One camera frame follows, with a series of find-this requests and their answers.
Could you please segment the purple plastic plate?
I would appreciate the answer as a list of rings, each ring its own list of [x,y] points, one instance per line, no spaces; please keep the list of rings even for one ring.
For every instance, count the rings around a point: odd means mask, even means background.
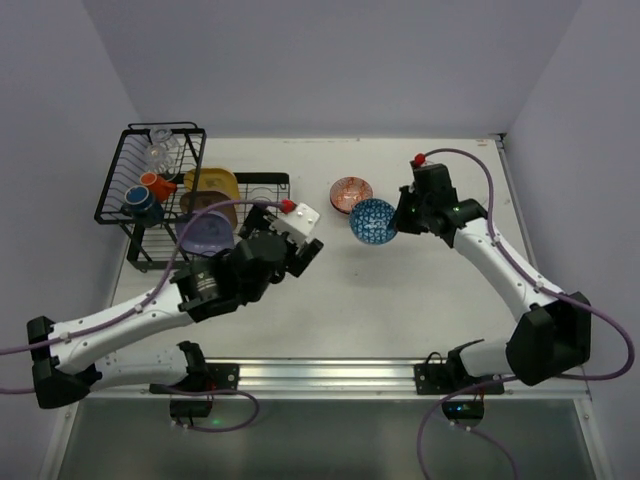
[[[235,246],[234,231],[228,218],[217,211],[199,217],[185,233],[188,218],[175,224],[180,247],[187,253],[211,257]]]

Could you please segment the blue triangle pattern bowl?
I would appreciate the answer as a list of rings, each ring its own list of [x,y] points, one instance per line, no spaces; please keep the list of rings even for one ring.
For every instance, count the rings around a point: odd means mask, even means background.
[[[349,227],[357,240],[366,245],[384,245],[397,231],[391,226],[395,208],[388,202],[370,198],[357,203],[349,215]]]

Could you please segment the red-inside blue-outside bowl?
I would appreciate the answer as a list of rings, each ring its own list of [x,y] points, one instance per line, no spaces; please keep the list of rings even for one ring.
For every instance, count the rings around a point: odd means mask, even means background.
[[[349,214],[355,205],[373,197],[373,188],[360,177],[348,176],[336,180],[329,190],[329,201],[337,211]]]

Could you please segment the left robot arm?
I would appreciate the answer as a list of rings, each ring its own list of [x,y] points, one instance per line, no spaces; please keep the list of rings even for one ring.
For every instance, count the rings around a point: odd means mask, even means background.
[[[27,324],[37,403],[55,409],[90,393],[148,384],[152,392],[210,390],[213,374],[198,344],[160,353],[130,345],[163,331],[230,314],[261,299],[285,276],[299,277],[321,251],[313,238],[320,215],[304,203],[254,202],[240,241],[211,257],[167,272],[152,290],[90,316]]]

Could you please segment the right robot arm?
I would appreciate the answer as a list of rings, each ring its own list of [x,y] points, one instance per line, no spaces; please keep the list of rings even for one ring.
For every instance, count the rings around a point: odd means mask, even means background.
[[[434,375],[459,387],[495,375],[534,386],[584,364],[591,353],[591,314],[579,292],[562,290],[527,263],[496,229],[476,200],[460,200],[442,164],[411,164],[413,182],[400,189],[391,226],[431,233],[468,260],[514,317],[508,339],[478,339],[447,354]]]

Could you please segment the yellow plastic plate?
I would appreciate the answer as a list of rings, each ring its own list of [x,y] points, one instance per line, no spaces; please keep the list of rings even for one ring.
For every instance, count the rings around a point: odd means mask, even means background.
[[[183,176],[183,185],[187,191],[221,191],[231,199],[240,198],[236,175],[225,168],[200,167],[189,170]]]

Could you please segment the brown plastic plate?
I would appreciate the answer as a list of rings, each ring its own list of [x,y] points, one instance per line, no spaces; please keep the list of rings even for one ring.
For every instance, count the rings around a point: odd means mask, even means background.
[[[208,191],[190,191],[183,194],[180,198],[179,206],[183,214],[187,214],[193,210],[201,210],[209,205],[221,203],[223,201],[230,200],[230,197],[219,190]],[[236,208],[234,205],[226,205],[219,207],[217,212],[223,214],[231,226],[236,228],[238,225],[238,218]]]

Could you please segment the orange mug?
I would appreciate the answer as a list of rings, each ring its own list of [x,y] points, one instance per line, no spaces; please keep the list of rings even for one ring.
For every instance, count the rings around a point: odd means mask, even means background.
[[[164,203],[177,191],[177,185],[154,172],[145,172],[139,177],[139,183],[146,187],[159,203]]]

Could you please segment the clear drinking glass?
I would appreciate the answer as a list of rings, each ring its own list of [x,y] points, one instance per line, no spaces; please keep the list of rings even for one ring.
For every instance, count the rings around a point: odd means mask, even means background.
[[[164,150],[169,153],[177,153],[180,143],[171,128],[163,125],[156,125],[150,129],[152,150]]]
[[[147,170],[156,174],[174,174],[178,171],[176,156],[162,145],[150,145],[145,150]]]

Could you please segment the blue mug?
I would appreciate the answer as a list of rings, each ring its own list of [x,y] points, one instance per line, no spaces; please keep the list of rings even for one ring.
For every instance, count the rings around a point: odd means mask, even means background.
[[[121,211],[146,226],[156,225],[164,219],[164,211],[155,195],[142,185],[132,186],[125,192]]]

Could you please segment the aluminium table rail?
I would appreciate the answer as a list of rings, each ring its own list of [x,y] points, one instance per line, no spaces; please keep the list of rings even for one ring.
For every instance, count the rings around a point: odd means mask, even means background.
[[[418,395],[413,359],[231,359],[208,358],[207,363],[237,363],[237,390],[268,399],[413,399]],[[97,362],[103,378],[90,387],[90,398],[142,398],[152,383],[183,380],[186,362],[176,355],[113,354]],[[584,382],[546,380],[529,387],[519,381],[502,384],[502,395],[525,400],[577,400],[590,396]]]

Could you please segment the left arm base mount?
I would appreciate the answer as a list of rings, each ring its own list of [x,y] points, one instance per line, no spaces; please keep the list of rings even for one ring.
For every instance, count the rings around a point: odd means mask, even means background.
[[[173,395],[169,401],[172,420],[187,420],[191,425],[196,419],[204,419],[213,409],[215,393],[236,391],[240,378],[237,363],[207,363],[203,371],[189,373],[183,380],[169,387],[152,383],[149,392],[155,395]]]

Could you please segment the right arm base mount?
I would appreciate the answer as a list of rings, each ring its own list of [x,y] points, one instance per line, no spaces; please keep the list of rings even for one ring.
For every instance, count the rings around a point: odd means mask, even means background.
[[[463,388],[492,380],[491,376],[472,377],[453,358],[445,358],[438,352],[432,352],[427,358],[413,366],[415,390],[418,395],[450,395]],[[452,398],[440,406],[442,414],[454,423],[476,426],[485,415],[485,396],[502,395],[504,386],[492,385],[476,389],[471,398],[464,400]]]

